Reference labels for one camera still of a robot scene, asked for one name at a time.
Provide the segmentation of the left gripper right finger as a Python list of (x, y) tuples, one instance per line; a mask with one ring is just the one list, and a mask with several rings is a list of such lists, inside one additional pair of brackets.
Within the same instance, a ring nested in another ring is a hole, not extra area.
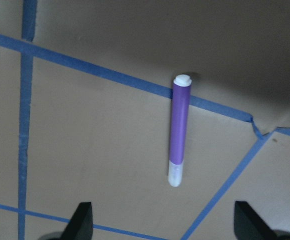
[(237, 240), (282, 240), (247, 201), (234, 203), (233, 228)]

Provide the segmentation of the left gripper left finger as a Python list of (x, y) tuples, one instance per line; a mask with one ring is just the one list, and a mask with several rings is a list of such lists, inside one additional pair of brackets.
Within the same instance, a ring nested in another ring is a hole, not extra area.
[(60, 240), (91, 240), (93, 237), (93, 209), (91, 202), (81, 202), (62, 232)]

